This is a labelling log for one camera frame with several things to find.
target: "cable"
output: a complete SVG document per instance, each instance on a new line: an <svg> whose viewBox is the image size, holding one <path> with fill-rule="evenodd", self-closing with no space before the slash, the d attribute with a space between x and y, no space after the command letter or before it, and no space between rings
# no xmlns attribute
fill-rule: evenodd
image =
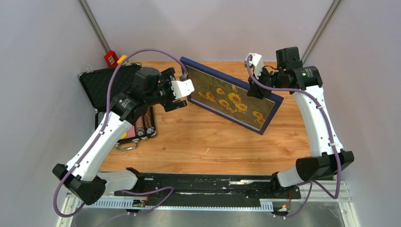
<svg viewBox="0 0 401 227"><path fill-rule="evenodd" d="M183 75L180 76L180 79L181 79L181 80L184 80L184 79L187 78L187 76L188 76L188 71L187 71L186 67L184 66L184 64L183 64L178 58L174 57L173 55L171 55L171 54L169 54L169 53L167 53L167 52L165 52L165 51L162 51L162 50L159 50L159 49L154 49L154 48L146 48L146 49L141 49L141 50L135 51L134 53L130 54L128 57L126 57L124 60L122 60L122 61L120 62L120 64L118 64L118 66L115 68L115 70L114 70L114 72L113 72L113 74L112 74L112 77L110 78L109 87L107 88L105 123L103 124L102 128L100 129L100 131L103 131L103 130L105 129L105 127L106 127L106 125L107 125L106 122L108 122L108 120L109 120L111 89L112 89L112 84L113 84L114 78L115 78L115 76L117 75L118 70L121 68L121 66L122 66L129 58L131 58L132 56L134 56L134 55L136 55L136 54L138 54L138 53L146 52L146 51L159 52L159 53L162 53L162 54L165 54L165 55L169 56L170 58L172 58L174 61L176 61L176 62L177 62L178 64L180 64L180 66L181 66L181 70L182 70L182 72L183 72ZM84 159L84 157L89 153L89 151L91 150L91 148L92 148L92 147L96 144L96 142L99 140L100 136L101 136L101 134L97 134L97 135L96 135L95 139L92 141L92 143L90 143L90 145L89 145L88 148L85 150L85 152L84 152L84 153L81 155L81 157L77 160L76 164L79 165L79 164L81 163L81 161L82 161L82 160ZM60 210L59 210L59 208L57 207L57 197L58 197L58 195L59 195L61 186L62 186L62 185L64 184L64 182L66 181L67 177L68 177L72 172L74 172L75 169L76 169L76 167L73 166L73 167L66 173L66 175L60 180L60 183L59 183L59 185L57 186L56 192L54 193L54 196L53 196L53 208L54 208L54 211L57 213L57 215L59 215L60 217L63 217L63 218L69 218L69 217L72 217L72 216L76 215L76 214L82 209L82 207L84 206L84 203L82 203L82 205L81 205L75 212L73 212L73 213L71 213L71 214L63 214L63 213L61 213Z"/></svg>
<svg viewBox="0 0 401 227"><path fill-rule="evenodd" d="M263 66L263 68L266 68L266 67L269 67L269 68L271 68L271 69L273 69L273 70L278 70L277 68L275 68L275 67L273 67L273 66L271 66L271 65L265 65L265 66Z"/></svg>
<svg viewBox="0 0 401 227"><path fill-rule="evenodd" d="M288 219L288 218L293 218L293 217L295 217L296 215L298 215L299 213L301 213L301 211L305 208L306 202L308 202L309 196L311 195L311 192L312 192L312 185L313 185L313 183L311 182L311 186L310 186L310 188L309 188L308 194L306 195L305 201L304 201L304 203L302 204L301 208L299 208L299 210L297 210L294 214L291 214L291 215L287 215L287 216L276 215L276 216L279 217L279 218L281 218L281 219Z"/></svg>
<svg viewBox="0 0 401 227"><path fill-rule="evenodd" d="M95 226L95 227L100 227L100 226L102 226L102 225L104 225L104 224L106 224L106 223L108 223L108 222L110 222L110 221L112 221L112 220L114 220L114 219L117 219L117 218L122 217L122 216L129 215L129 214L132 214L132 213L133 213L135 216L136 216L136 215L147 214L147 213L153 211L154 209L158 208L163 202L165 202L165 201L168 199L168 197L170 197L170 195L173 193L174 188L171 187L171 186L167 186L167 187L160 188L160 189L157 189L157 190L154 190L154 191L151 191L151 192L144 192L144 193L134 193L134 192L130 192L130 191L127 191L127 190L121 190L121 192L126 193L126 194L135 195L135 196L141 196L141 195L150 195L150 194L154 194L154 193L157 193L157 192L164 191L164 190L166 190L166 189L170 189L170 192L167 194L167 196L166 196L164 199L162 199L156 206L154 206L154 207L148 209L147 211L138 212L138 213L128 212L128 213L119 214L119 215L116 215L116 216L114 216L114 217L108 219L107 221L104 221L104 222L100 223L99 225L97 225L97 226ZM74 227L77 227L76 218L74 219L73 223L74 223Z"/></svg>
<svg viewBox="0 0 401 227"><path fill-rule="evenodd" d="M288 202L285 205L289 206L289 209L290 209L291 208L292 195L291 195L291 191L289 191L288 193L289 193L289 199L288 199Z"/></svg>
<svg viewBox="0 0 401 227"><path fill-rule="evenodd" d="M312 101L316 104L316 106L317 106L318 109L320 110L320 113L322 114L322 117L323 117L323 119L324 119L324 122L326 123L326 127L327 127L327 132L328 132L328 134L329 134L330 143L334 143L334 137L333 137L333 132L331 131L330 121L329 121L329 119L328 119L328 117L327 117L327 115L326 115L326 112L324 112L323 108L319 108L320 106L322 106L322 105L320 105L319 101L318 101L315 97L313 97L313 95L309 94L309 93L306 92L306 91L300 90L300 89L295 89L295 88L275 88L275 87L268 87L268 86L266 86L266 85L263 85L261 82L259 82L259 81L255 78L255 76L254 76L253 73L251 72L251 68L250 68L250 65L249 65L249 61L252 59L252 57L253 57L253 56L250 54L250 55L246 58L246 69L248 70L248 74L249 74L249 76L251 77L252 81L253 81L255 84L257 84L258 86L260 86L261 88L266 89L266 90L270 90L270 91L299 92L299 93L302 93L302 94L308 96L310 99L312 99ZM341 162L340 162L340 157L339 157L339 155L338 155L338 153L337 153L336 147L335 147L335 146L332 146L331 148L333 149L333 152L334 152L334 157L335 157L336 162L337 162L337 170L338 170L338 171L337 171L336 192L335 192L334 195L332 195L323 185L318 184L318 186L320 186L325 192L327 192L327 194L328 194L330 197L332 197L333 199L337 199L338 196L339 196L339 194L340 194L340 185L341 185ZM311 182L311 188L310 188L308 194L310 194L311 190L312 190L312 182Z"/></svg>
<svg viewBox="0 0 401 227"><path fill-rule="evenodd" d="M149 187L145 187L145 190L148 190L148 192L150 192ZM149 194L146 195L146 202L149 202Z"/></svg>

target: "sunflower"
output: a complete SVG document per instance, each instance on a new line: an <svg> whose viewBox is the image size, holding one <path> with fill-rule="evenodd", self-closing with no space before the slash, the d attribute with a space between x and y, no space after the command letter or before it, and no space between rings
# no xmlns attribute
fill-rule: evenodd
<svg viewBox="0 0 401 227"><path fill-rule="evenodd" d="M214 96L213 96L212 93L210 93L210 92L206 92L206 97L207 97L208 99L214 99Z"/></svg>
<svg viewBox="0 0 401 227"><path fill-rule="evenodd" d="M220 99L219 101L218 101L218 103L220 103L220 105L222 105L222 106L224 106L224 107L229 107L230 106L230 103L228 103L226 100L224 100L224 99Z"/></svg>
<svg viewBox="0 0 401 227"><path fill-rule="evenodd" d="M228 94L228 99L230 99L234 104L241 103L241 97L236 93Z"/></svg>
<svg viewBox="0 0 401 227"><path fill-rule="evenodd" d="M237 112L236 109L231 109L231 107L227 107L226 110L230 111L232 114Z"/></svg>
<svg viewBox="0 0 401 227"><path fill-rule="evenodd" d="M248 110L248 106L243 103L236 103L235 106L238 108L239 111L245 112Z"/></svg>
<svg viewBox="0 0 401 227"><path fill-rule="evenodd" d="M260 112L258 112L258 111L254 111L254 112L253 112L253 115L254 115L255 117L257 117L257 118L263 118L263 115L262 115Z"/></svg>
<svg viewBox="0 0 401 227"><path fill-rule="evenodd" d="M219 88L219 87L216 89L216 92L217 92L217 94L219 94L219 95L224 95L224 90L221 89L221 88Z"/></svg>
<svg viewBox="0 0 401 227"><path fill-rule="evenodd" d="M259 124L263 124L263 123L264 123L264 120L261 119L261 118L258 118L258 119L256 119L256 122L259 123Z"/></svg>

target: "white wall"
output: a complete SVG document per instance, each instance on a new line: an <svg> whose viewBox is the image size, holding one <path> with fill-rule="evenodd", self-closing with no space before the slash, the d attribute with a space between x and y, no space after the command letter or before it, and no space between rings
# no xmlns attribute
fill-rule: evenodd
<svg viewBox="0 0 401 227"><path fill-rule="evenodd" d="M355 162L345 171L363 227L399 226L401 1L345 0L312 52Z"/></svg>
<svg viewBox="0 0 401 227"><path fill-rule="evenodd" d="M243 61L298 46L302 54L332 0L87 0L117 55L161 48L194 60ZM168 60L155 53L133 59Z"/></svg>
<svg viewBox="0 0 401 227"><path fill-rule="evenodd" d="M52 168L93 132L77 75L105 67L104 53L75 0L1 3L0 226L50 227Z"/></svg>

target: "wooden tabletop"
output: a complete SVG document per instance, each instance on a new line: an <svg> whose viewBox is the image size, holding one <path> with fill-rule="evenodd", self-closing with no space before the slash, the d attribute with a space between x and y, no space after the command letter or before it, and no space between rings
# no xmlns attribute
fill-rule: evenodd
<svg viewBox="0 0 401 227"><path fill-rule="evenodd" d="M143 66L160 71L175 67L172 61L141 61ZM200 63L247 81L243 62L200 61ZM301 113L288 92L263 135L188 102L188 106L164 112L155 106L157 136L139 142L135 150L113 149L100 167L101 171L120 171L133 167L140 172L272 174L295 165L295 160L309 156L309 143Z"/></svg>

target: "red object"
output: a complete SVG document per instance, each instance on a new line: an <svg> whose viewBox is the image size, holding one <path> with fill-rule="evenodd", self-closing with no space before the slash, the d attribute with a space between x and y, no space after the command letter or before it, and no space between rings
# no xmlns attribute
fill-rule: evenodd
<svg viewBox="0 0 401 227"><path fill-rule="evenodd" d="M118 63L117 63L118 58L114 51L109 51L105 55L105 60L106 60L107 64L109 65L109 67L117 67L117 65L118 65Z"/></svg>

